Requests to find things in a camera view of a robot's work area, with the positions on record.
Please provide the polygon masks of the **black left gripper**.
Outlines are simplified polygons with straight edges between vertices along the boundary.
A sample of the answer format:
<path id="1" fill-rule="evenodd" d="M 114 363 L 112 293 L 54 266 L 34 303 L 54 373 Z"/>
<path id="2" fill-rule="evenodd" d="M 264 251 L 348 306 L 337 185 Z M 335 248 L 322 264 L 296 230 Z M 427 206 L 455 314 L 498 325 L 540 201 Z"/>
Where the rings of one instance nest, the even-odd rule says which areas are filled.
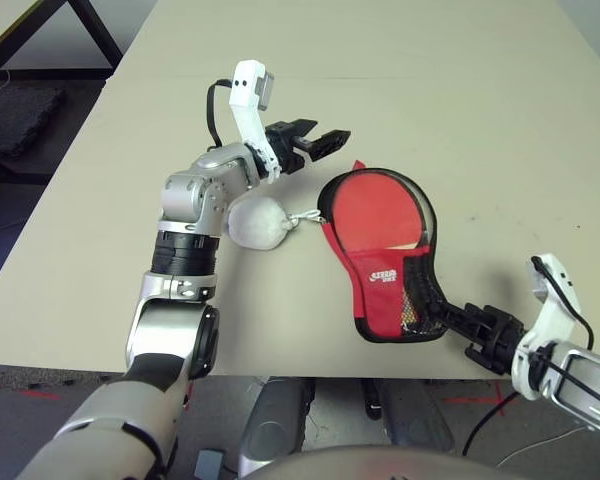
<path id="1" fill-rule="evenodd" d="M 318 122 L 310 119 L 279 121 L 265 127 L 265 135 L 273 149 L 281 172 L 292 174 L 305 165 L 304 158 L 294 152 L 294 139 L 305 138 Z M 340 150 L 349 140 L 350 131 L 332 130 L 310 142 L 308 154 L 311 160 L 320 160 Z"/>

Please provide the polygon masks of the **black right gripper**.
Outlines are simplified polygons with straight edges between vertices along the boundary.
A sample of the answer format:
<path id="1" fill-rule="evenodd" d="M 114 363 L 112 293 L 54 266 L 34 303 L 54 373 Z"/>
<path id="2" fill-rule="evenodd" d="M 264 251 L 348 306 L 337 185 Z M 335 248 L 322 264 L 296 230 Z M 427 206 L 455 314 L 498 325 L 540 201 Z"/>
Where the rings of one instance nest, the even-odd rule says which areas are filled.
<path id="1" fill-rule="evenodd" d="M 459 308 L 446 300 L 428 302 L 432 320 L 458 334 L 470 334 L 465 355 L 498 375 L 510 374 L 516 347 L 524 337 L 524 324 L 513 315 L 490 305 L 467 303 Z"/>

